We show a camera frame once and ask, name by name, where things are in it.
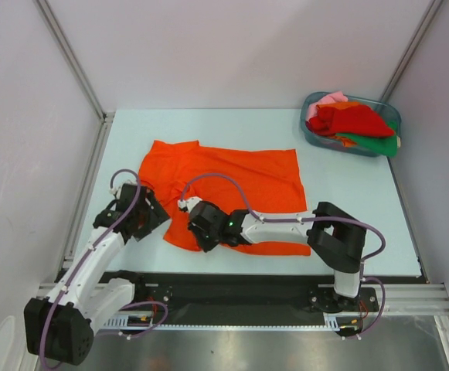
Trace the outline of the orange t shirt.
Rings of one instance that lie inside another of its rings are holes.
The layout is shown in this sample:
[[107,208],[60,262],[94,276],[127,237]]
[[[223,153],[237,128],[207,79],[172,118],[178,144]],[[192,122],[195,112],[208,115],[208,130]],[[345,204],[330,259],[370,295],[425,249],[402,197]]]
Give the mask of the orange t shirt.
[[171,217],[166,242],[188,251],[200,249],[177,202],[198,196],[225,213],[251,207],[264,213],[307,209],[294,149],[241,151],[202,146],[198,141],[155,141],[138,170],[141,183],[155,192]]
[[346,136],[333,135],[332,139],[338,141],[346,148],[355,147],[357,145],[355,141],[353,141],[351,138],[347,138]]

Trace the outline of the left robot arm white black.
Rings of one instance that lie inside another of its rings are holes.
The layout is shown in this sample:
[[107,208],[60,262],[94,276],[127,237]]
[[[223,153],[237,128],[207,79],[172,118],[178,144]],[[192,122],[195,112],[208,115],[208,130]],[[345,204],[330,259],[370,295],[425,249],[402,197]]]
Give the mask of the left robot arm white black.
[[96,216],[81,255],[48,294],[30,299],[25,306],[28,352],[77,366],[117,311],[142,307],[149,297],[142,274],[117,271],[100,291],[95,287],[129,240],[143,239],[168,218],[152,189],[123,184]]

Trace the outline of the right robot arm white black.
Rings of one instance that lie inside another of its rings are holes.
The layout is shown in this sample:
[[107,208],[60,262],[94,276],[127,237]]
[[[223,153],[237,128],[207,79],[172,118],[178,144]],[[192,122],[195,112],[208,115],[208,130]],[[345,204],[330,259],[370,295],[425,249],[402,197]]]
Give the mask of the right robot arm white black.
[[367,227],[331,203],[312,212],[259,213],[248,209],[225,213],[199,197],[178,201],[189,217],[188,229],[198,247],[208,252],[219,244],[230,247],[259,243],[297,243],[310,247],[333,270],[334,303],[351,310],[361,301],[360,273]]

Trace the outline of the pink t shirt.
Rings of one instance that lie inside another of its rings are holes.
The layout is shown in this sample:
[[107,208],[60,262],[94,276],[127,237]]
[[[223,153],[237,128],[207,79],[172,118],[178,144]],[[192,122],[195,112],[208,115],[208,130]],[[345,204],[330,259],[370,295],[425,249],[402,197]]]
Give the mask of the pink t shirt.
[[306,113],[306,121],[310,121],[318,113],[318,105],[322,104],[334,104],[334,103],[345,103],[349,99],[341,91],[336,91],[334,93],[326,94],[321,98],[314,99],[308,106]]

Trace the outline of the red t shirt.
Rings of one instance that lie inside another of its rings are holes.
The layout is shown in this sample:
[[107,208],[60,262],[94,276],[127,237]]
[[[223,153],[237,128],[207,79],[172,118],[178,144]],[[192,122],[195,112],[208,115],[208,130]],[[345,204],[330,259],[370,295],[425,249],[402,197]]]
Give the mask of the red t shirt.
[[395,134],[395,131],[366,105],[344,109],[319,107],[317,115],[308,121],[308,126],[321,136],[356,134],[370,138],[388,138]]

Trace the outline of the green t shirt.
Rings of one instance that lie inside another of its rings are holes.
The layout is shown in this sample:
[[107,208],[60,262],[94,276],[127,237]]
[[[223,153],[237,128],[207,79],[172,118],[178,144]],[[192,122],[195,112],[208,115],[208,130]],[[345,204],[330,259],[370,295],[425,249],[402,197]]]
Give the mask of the green t shirt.
[[341,133],[337,135],[351,138],[357,143],[352,149],[359,149],[371,155],[383,155],[386,157],[394,157],[401,146],[401,139],[399,136],[399,124],[397,121],[387,121],[387,125],[393,130],[394,134],[389,137],[375,138],[366,137],[359,134]]

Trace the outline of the blue plastic basket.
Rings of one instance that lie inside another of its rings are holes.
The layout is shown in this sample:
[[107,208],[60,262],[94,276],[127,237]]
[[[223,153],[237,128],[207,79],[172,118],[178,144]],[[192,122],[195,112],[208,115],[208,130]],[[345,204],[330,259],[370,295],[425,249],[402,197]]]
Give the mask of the blue plastic basket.
[[[316,115],[318,105],[344,104],[346,108],[346,104],[353,105],[355,102],[377,113],[388,127],[393,129],[394,135],[387,138],[366,137],[352,133],[321,136],[311,130],[309,120]],[[341,91],[332,93],[320,91],[309,94],[304,100],[300,113],[300,129],[310,145],[368,157],[380,155],[394,157],[401,146],[401,124],[402,118],[399,111],[390,104],[345,95]]]

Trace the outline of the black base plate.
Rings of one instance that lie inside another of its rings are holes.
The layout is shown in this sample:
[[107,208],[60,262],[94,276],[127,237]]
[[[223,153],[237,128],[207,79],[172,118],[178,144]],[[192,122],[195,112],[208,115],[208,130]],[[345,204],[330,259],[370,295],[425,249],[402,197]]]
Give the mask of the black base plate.
[[326,314],[364,316],[379,310],[376,291],[361,288],[355,299],[342,298],[328,276],[246,274],[156,274],[107,272],[100,282],[126,278],[135,299],[167,305],[156,318],[181,326],[319,325]]

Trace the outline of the aluminium frame rail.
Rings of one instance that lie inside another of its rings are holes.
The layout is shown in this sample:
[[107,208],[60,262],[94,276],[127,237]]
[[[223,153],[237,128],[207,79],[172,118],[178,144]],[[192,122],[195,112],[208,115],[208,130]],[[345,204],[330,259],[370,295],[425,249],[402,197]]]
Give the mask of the aluminium frame rail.
[[443,284],[388,284],[385,290],[385,316],[449,316]]

